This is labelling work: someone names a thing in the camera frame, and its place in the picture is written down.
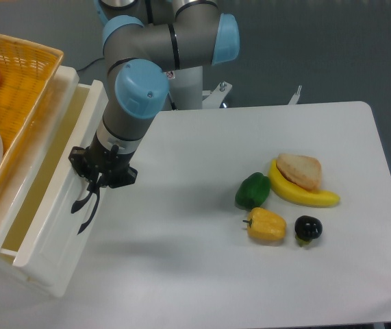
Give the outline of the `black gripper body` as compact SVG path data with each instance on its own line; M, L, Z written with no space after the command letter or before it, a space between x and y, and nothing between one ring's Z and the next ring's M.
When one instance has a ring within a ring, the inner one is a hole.
M138 171L130 166L134 152L120 154L116 144L110 149L104 147L97 136L87 148L75 146L69 154L69 161L78 176L88 179L92 172L97 173L97 180L102 173L106 173L108 187L119 188L134 184Z

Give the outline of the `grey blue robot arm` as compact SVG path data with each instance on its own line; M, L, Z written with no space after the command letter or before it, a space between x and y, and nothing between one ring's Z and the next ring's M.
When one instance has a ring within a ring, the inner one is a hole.
M167 73L235 60L238 24L215 1L96 1L108 104L88 147L69 159L89 191L134 183L129 162L169 94Z

